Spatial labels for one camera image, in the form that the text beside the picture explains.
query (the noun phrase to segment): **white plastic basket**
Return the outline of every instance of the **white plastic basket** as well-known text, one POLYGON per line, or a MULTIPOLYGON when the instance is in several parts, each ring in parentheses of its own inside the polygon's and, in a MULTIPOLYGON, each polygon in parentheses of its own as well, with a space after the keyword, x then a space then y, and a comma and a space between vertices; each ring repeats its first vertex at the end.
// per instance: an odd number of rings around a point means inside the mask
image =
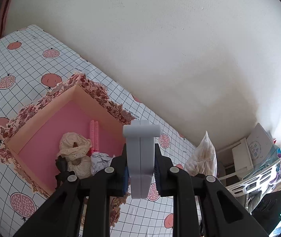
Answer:
POLYGON ((272 181, 276 175, 276 168, 281 163, 281 158, 276 160, 271 166, 259 171, 255 175, 238 183, 227 186, 226 188, 235 196, 240 197, 252 191, 255 191, 268 182, 272 181))

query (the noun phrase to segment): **silver screw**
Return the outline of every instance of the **silver screw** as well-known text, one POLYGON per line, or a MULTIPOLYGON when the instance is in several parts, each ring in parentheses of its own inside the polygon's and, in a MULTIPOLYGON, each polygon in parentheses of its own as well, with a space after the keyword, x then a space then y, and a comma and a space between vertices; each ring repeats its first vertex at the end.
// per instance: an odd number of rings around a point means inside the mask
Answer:
POLYGON ((105 168, 104 170, 106 173, 113 173, 114 172, 114 168, 112 168, 111 166, 108 166, 105 168))
POLYGON ((173 167, 170 168, 170 172, 172 172, 172 173, 178 173, 178 172, 179 172, 179 168, 176 167, 176 166, 173 166, 173 167))
POLYGON ((210 182, 210 183, 214 183, 215 180, 216 180, 216 178, 215 178, 214 176, 212 176, 212 175, 208 175, 208 176, 206 177, 206 180, 207 180, 208 182, 210 182))
POLYGON ((67 177, 67 180, 68 180, 69 182, 74 182, 74 181, 77 180, 77 177, 76 177, 75 175, 70 175, 69 177, 67 177))

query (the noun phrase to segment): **white wall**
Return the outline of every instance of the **white wall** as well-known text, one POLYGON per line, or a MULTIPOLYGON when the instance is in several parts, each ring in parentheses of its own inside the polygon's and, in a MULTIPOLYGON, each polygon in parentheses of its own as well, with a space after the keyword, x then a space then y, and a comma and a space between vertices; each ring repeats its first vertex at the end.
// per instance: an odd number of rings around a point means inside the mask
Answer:
POLYGON ((281 145, 279 0, 12 0, 29 24, 77 51, 198 145, 259 121, 281 145))

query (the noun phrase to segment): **beige scrunchie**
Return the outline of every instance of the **beige scrunchie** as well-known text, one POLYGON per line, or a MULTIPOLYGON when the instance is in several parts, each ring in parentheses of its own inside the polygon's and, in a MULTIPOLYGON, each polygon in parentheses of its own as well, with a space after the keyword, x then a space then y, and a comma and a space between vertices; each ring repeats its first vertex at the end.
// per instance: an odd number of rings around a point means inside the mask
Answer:
POLYGON ((66 158, 68 171, 74 171, 79 179, 83 179, 91 176, 91 159, 86 155, 91 147, 90 139, 77 133, 65 133, 57 157, 66 158))

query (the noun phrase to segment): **pink plastic stick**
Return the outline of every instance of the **pink plastic stick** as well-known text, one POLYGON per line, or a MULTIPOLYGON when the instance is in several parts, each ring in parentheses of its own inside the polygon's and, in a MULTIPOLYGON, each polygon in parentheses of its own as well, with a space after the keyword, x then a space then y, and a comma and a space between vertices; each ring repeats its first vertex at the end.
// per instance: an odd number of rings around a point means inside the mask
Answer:
POLYGON ((99 151, 99 122, 94 123, 94 150, 99 151))
POLYGON ((92 152, 94 152, 94 145, 95 145, 95 140, 94 140, 94 120, 90 121, 90 140, 92 147, 90 148, 92 152))

